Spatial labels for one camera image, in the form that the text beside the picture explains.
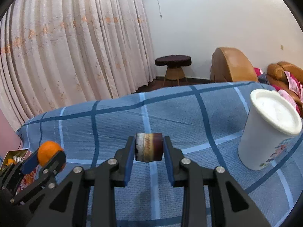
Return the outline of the small orange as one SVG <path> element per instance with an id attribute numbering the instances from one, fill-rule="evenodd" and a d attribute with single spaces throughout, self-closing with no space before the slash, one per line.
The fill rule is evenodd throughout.
<path id="1" fill-rule="evenodd" d="M 16 161 L 13 160 L 13 159 L 11 159 L 11 158 L 9 158 L 9 159 L 7 160 L 7 165 L 8 165 L 8 166 L 9 166 L 9 165 L 16 165 Z"/>

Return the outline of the printed card in box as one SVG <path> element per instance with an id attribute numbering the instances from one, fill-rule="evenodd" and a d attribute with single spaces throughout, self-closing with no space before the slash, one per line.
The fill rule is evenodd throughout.
<path id="1" fill-rule="evenodd" d="M 16 163 L 22 162 L 24 160 L 24 156 L 13 156 L 11 159 L 15 160 Z"/>

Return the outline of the pink chair back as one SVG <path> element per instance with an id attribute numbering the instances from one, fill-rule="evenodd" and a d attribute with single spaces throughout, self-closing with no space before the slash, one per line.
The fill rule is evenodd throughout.
<path id="1" fill-rule="evenodd" d="M 0 111 L 0 154 L 1 159 L 4 159 L 8 151 L 18 150 L 23 147 L 23 142 L 15 133 L 10 123 Z"/>

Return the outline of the white paper cup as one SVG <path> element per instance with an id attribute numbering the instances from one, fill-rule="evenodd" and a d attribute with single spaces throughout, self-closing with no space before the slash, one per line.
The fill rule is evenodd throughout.
<path id="1" fill-rule="evenodd" d="M 302 122 L 291 103 L 276 91 L 256 89 L 250 99 L 238 156 L 247 168 L 259 171 L 286 148 L 286 140 L 300 134 Z"/>

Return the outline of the pink clothes on sofa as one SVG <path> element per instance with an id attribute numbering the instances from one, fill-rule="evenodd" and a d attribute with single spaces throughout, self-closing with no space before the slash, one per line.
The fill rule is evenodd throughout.
<path id="1" fill-rule="evenodd" d="M 279 63 L 269 65 L 266 74 L 260 68 L 254 70 L 259 82 L 271 85 L 302 117 L 302 82 L 292 74 L 294 68 Z"/>

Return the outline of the pink floral curtain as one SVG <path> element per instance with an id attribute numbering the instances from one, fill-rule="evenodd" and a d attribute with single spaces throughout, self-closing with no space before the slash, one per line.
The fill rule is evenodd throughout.
<path id="1" fill-rule="evenodd" d="M 142 0 L 14 0 L 1 20 L 1 110 L 14 130 L 155 77 Z"/>

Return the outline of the tan leather sofa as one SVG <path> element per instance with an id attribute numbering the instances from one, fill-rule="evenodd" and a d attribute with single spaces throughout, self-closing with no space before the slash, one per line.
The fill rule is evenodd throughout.
<path id="1" fill-rule="evenodd" d="M 286 91 L 292 97 L 302 117 L 302 69 L 281 61 L 268 65 L 266 76 L 273 87 Z"/>

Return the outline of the dark round stool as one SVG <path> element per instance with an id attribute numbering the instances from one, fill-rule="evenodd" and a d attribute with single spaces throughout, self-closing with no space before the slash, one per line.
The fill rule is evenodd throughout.
<path id="1" fill-rule="evenodd" d="M 180 85 L 180 80 L 185 79 L 186 83 L 188 80 L 183 71 L 183 67 L 188 67 L 192 64 L 192 59 L 187 55 L 169 55 L 156 58 L 156 66 L 167 66 L 165 77 L 163 80 L 163 87 L 166 80 L 174 81 L 176 80 L 178 85 Z"/>

